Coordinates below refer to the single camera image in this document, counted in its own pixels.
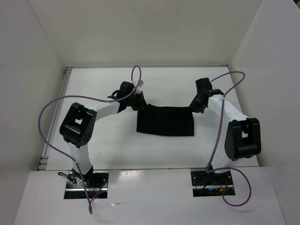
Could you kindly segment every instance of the white table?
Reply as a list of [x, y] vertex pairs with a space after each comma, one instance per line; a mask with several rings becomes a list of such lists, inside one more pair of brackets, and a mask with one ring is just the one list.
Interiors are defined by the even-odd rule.
[[[108, 198], [93, 203], [93, 215], [86, 199], [63, 199], [66, 178], [55, 171], [30, 172], [15, 225], [285, 225], [268, 170], [241, 170], [252, 197], [237, 208], [220, 196], [193, 197], [189, 169], [110, 171]], [[232, 179], [236, 196], [226, 199], [238, 204], [248, 186], [235, 171]]]
[[[66, 95], [86, 95], [106, 98], [118, 90], [122, 81], [130, 81], [131, 67], [73, 69], [65, 88]], [[228, 72], [227, 67], [142, 67], [142, 90], [146, 102], [157, 106], [188, 106], [196, 95], [195, 81], [210, 79]], [[231, 77], [216, 80], [213, 85], [223, 92], [232, 87]], [[228, 100], [240, 109], [233, 90]], [[59, 134], [60, 125], [74, 102], [89, 104], [86, 99], [67, 98], [61, 102], [50, 142], [68, 152]], [[129, 107], [125, 111], [99, 120], [89, 142], [89, 154], [94, 169], [158, 169], [205, 167], [213, 149], [218, 131], [219, 117], [210, 109], [204, 114], [194, 113], [194, 137], [161, 137], [136, 132], [137, 112]], [[219, 149], [224, 151], [224, 139]], [[72, 161], [50, 150], [46, 170], [69, 170]], [[237, 166], [258, 166], [256, 157], [241, 159]]]

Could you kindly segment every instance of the cable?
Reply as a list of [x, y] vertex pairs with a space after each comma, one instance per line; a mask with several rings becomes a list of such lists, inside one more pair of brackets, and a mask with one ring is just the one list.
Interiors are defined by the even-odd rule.
[[94, 98], [94, 97], [88, 97], [88, 96], [81, 96], [81, 95], [65, 95], [65, 96], [61, 96], [61, 97], [58, 97], [56, 99], [53, 99], [52, 101], [48, 102], [41, 110], [39, 116], [38, 116], [38, 121], [37, 121], [37, 127], [38, 127], [38, 132], [39, 132], [39, 135], [41, 136], [41, 138], [43, 139], [43, 141], [48, 145], [50, 146], [51, 148], [53, 148], [54, 150], [58, 151], [59, 153], [65, 155], [66, 157], [70, 158], [71, 160], [73, 160], [78, 168], [78, 171], [79, 171], [79, 174], [80, 174], [80, 177], [81, 177], [81, 180], [82, 180], [82, 185], [83, 185], [83, 189], [84, 189], [84, 192], [85, 192], [85, 196], [88, 200], [88, 203], [89, 203], [89, 212], [90, 214], [93, 214], [93, 209], [92, 209], [92, 201], [93, 199], [95, 199], [99, 194], [101, 194], [102, 192], [99, 192], [98, 194], [96, 194], [95, 196], [93, 196], [92, 200], [90, 200], [89, 198], [89, 194], [88, 194], [88, 191], [87, 191], [87, 188], [86, 188], [86, 185], [85, 185], [85, 182], [84, 182], [84, 177], [83, 177], [83, 174], [81, 172], [81, 169], [80, 169], [80, 166], [79, 164], [76, 162], [76, 160], [70, 156], [69, 154], [63, 152], [62, 150], [59, 150], [58, 148], [54, 147], [53, 145], [51, 145], [47, 140], [46, 138], [44, 137], [43, 133], [42, 133], [42, 129], [41, 129], [41, 119], [42, 119], [42, 115], [43, 115], [43, 112], [45, 111], [45, 109], [51, 105], [53, 102], [56, 102], [60, 99], [63, 99], [63, 98], [86, 98], [86, 99], [91, 99], [91, 100], [95, 100], [95, 101], [98, 101], [98, 102], [119, 102], [119, 101], [122, 101], [126, 98], [128, 98], [129, 96], [133, 95], [136, 91], [136, 89], [139, 87], [140, 85], [140, 82], [141, 82], [141, 79], [142, 79], [142, 70], [140, 68], [140, 66], [138, 65], [135, 65], [132, 69], [132, 72], [131, 72], [131, 78], [133, 78], [133, 72], [135, 70], [135, 68], [138, 68], [139, 71], [140, 71], [140, 77], [139, 77], [139, 80], [137, 82], [137, 85], [135, 86], [135, 88], [132, 90], [132, 92], [128, 95], [126, 95], [125, 97], [122, 97], [120, 99], [116, 99], [116, 100], [102, 100], [102, 99], [98, 99], [98, 98]]
[[216, 139], [216, 143], [215, 143], [215, 147], [212, 151], [212, 154], [211, 154], [211, 157], [210, 157], [210, 160], [207, 164], [207, 167], [206, 167], [206, 173], [212, 173], [212, 172], [215, 172], [215, 171], [218, 171], [218, 170], [235, 170], [237, 172], [239, 172], [240, 174], [243, 175], [243, 177], [245, 178], [248, 186], [249, 186], [249, 196], [248, 198], [241, 204], [232, 204], [230, 202], [228, 202], [225, 198], [224, 198], [224, 194], [226, 191], [228, 191], [229, 189], [232, 189], [232, 187], [229, 187], [229, 188], [226, 188], [225, 190], [223, 190], [222, 192], [222, 198], [223, 200], [225, 201], [225, 203], [227, 203], [228, 205], [230, 206], [234, 206], [234, 207], [239, 207], [239, 206], [242, 206], [242, 205], [245, 205], [247, 202], [249, 202], [250, 198], [251, 198], [251, 195], [252, 195], [252, 188], [251, 188], [251, 184], [248, 180], [248, 178], [246, 177], [246, 175], [239, 169], [236, 169], [236, 168], [233, 168], [233, 167], [221, 167], [221, 168], [217, 168], [217, 169], [212, 169], [212, 170], [209, 170], [209, 168], [211, 167], [211, 162], [216, 154], [216, 151], [217, 151], [217, 147], [218, 147], [218, 144], [219, 144], [219, 141], [220, 141], [220, 137], [221, 137], [221, 131], [222, 131], [222, 124], [223, 124], [223, 118], [224, 118], [224, 105], [225, 105], [225, 97], [226, 95], [234, 88], [236, 88], [246, 77], [245, 73], [241, 72], [241, 71], [232, 71], [232, 72], [228, 72], [228, 73], [225, 73], [225, 74], [222, 74], [214, 79], [211, 80], [211, 82], [225, 76], [225, 75], [228, 75], [228, 74], [235, 74], [235, 73], [239, 73], [239, 74], [242, 74], [243, 77], [235, 84], [233, 85], [223, 96], [223, 100], [222, 100], [222, 108], [221, 108], [221, 118], [220, 118], [220, 124], [219, 124], [219, 129], [218, 129], [218, 133], [217, 133], [217, 139]]

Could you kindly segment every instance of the black cloth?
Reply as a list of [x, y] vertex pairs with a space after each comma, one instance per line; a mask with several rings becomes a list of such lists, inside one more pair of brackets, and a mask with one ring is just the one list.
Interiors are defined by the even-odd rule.
[[136, 131], [161, 136], [194, 136], [194, 117], [189, 107], [149, 104], [137, 113]]

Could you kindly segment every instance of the white wall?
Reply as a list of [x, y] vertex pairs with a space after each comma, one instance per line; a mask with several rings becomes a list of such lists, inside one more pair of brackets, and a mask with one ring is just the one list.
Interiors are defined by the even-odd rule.
[[262, 0], [29, 0], [66, 66], [229, 64]]
[[292, 0], [263, 1], [230, 70], [247, 75], [237, 94], [243, 112], [261, 122], [259, 160], [287, 224], [299, 224], [300, 10]]
[[[0, 0], [0, 218], [13, 224], [43, 151], [39, 110], [59, 94], [64, 69], [24, 0]], [[46, 132], [53, 108], [45, 113]]]

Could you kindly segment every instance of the robotic arm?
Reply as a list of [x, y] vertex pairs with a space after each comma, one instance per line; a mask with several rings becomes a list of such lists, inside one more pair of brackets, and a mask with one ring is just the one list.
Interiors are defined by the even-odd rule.
[[[138, 89], [135, 94], [120, 102], [109, 102], [128, 95], [135, 85], [136, 82], [123, 82], [120, 90], [109, 96], [108, 102], [105, 103], [96, 102], [86, 106], [73, 103], [60, 127], [60, 134], [67, 142], [71, 156], [78, 162], [87, 183], [93, 173], [87, 143], [92, 137], [94, 124], [105, 116], [120, 113], [127, 106], [131, 106], [135, 111], [143, 110], [147, 104], [143, 92]], [[197, 95], [190, 104], [190, 109], [195, 113], [204, 113], [205, 108], [210, 108], [221, 116], [223, 92], [219, 89], [214, 90], [208, 78], [197, 80], [196, 87]], [[260, 124], [256, 118], [250, 119], [225, 100], [224, 119], [228, 123], [225, 151], [218, 152], [217, 159], [212, 162], [214, 168], [230, 166], [240, 158], [250, 158], [261, 152]], [[72, 171], [74, 176], [80, 178], [75, 163]]]

